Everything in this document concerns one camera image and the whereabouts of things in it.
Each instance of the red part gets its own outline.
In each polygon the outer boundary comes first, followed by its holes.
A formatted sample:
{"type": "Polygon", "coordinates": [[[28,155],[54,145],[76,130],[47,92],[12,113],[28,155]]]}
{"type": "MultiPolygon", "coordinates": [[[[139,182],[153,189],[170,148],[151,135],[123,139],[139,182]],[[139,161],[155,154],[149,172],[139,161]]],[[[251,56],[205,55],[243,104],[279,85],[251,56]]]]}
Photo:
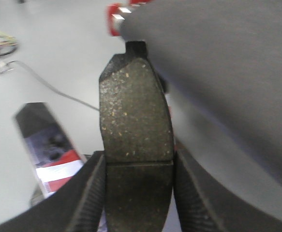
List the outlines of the red part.
{"type": "Polygon", "coordinates": [[[65,185],[71,178],[72,176],[60,180],[49,181],[48,182],[49,190],[51,192],[56,192],[59,188],[65,185]]]}
{"type": "Polygon", "coordinates": [[[151,0],[129,0],[129,4],[138,4],[140,2],[142,3],[146,3],[146,2],[149,2],[151,0]]]}
{"type": "Polygon", "coordinates": [[[111,5],[108,5],[108,7],[107,7],[107,26],[108,26],[109,33],[112,36],[119,36],[118,31],[116,31],[113,28],[113,16],[112,15],[116,14],[118,12],[118,8],[120,6],[121,6],[120,3],[114,3],[114,4],[111,4],[111,5]]]}
{"type": "Polygon", "coordinates": [[[64,153],[58,161],[45,164],[43,167],[44,168],[52,167],[52,166],[56,166],[56,165],[60,165],[60,164],[64,164],[64,163],[69,163],[69,162],[72,162],[72,161],[75,161],[75,160],[80,160],[80,157],[75,152],[75,150],[69,150],[66,153],[64,153]]]}

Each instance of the speckled surface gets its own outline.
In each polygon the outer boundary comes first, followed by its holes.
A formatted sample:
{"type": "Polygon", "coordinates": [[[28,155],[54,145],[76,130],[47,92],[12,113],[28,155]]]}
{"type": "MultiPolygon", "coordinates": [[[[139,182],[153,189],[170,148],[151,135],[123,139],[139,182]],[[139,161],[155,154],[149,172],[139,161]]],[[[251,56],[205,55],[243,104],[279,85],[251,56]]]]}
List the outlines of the speckled surface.
{"type": "Polygon", "coordinates": [[[172,159],[168,107],[145,59],[134,59],[100,82],[100,130],[107,162],[172,159]]]}
{"type": "Polygon", "coordinates": [[[109,232],[161,232],[172,192],[173,163],[108,166],[109,232]]]}

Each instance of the wires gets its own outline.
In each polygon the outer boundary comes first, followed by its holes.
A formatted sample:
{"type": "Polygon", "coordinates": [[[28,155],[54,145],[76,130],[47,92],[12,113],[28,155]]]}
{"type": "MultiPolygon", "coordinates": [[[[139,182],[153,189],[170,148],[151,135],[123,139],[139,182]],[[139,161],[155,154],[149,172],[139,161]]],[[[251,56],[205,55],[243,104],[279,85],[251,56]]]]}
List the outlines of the wires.
{"type": "Polygon", "coordinates": [[[18,44],[16,38],[0,31],[0,57],[12,54],[17,49],[18,44]]]}
{"type": "Polygon", "coordinates": [[[75,97],[72,97],[68,94],[65,94],[61,91],[59,91],[58,89],[56,89],[55,87],[53,87],[51,84],[49,84],[47,81],[45,81],[40,75],[38,75],[31,67],[29,67],[27,64],[25,64],[24,62],[22,61],[19,61],[19,60],[13,60],[13,61],[10,61],[7,63],[7,65],[9,66],[10,64],[12,63],[15,63],[17,64],[18,66],[20,66],[21,68],[23,68],[24,70],[26,70],[27,72],[29,72],[37,81],[39,81],[42,85],[44,85],[45,87],[47,87],[48,89],[50,89],[51,91],[65,97],[65,98],[68,98],[70,100],[73,100],[75,102],[78,102],[78,103],[81,103],[93,110],[96,110],[96,111],[99,111],[99,109],[93,105],[90,105],[88,104],[87,102],[84,102],[80,99],[77,99],[75,97]]]}

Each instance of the brake pad friction material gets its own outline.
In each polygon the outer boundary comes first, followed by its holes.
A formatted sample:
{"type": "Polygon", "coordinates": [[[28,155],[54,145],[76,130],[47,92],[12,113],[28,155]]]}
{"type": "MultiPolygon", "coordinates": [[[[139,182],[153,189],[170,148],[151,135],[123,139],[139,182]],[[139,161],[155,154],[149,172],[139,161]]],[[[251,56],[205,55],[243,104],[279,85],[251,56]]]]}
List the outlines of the brake pad friction material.
{"type": "Polygon", "coordinates": [[[99,79],[109,232],[161,232],[172,192],[173,131],[144,42],[126,43],[99,79]]]}

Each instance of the gray floor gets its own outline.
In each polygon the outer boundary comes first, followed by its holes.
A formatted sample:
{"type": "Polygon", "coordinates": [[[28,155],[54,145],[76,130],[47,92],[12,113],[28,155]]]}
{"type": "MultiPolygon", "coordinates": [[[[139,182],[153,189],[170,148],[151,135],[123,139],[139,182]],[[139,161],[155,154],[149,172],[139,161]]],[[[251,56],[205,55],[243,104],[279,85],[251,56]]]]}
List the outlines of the gray floor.
{"type": "MultiPolygon", "coordinates": [[[[98,106],[98,78],[124,43],[107,34],[111,0],[0,0],[0,30],[15,36],[18,59],[64,93],[98,106]]],[[[99,114],[40,85],[25,70],[0,76],[0,223],[25,211],[36,186],[29,156],[13,121],[27,102],[47,102],[80,153],[102,150],[99,114]]],[[[172,201],[165,232],[179,232],[172,201]]]]}

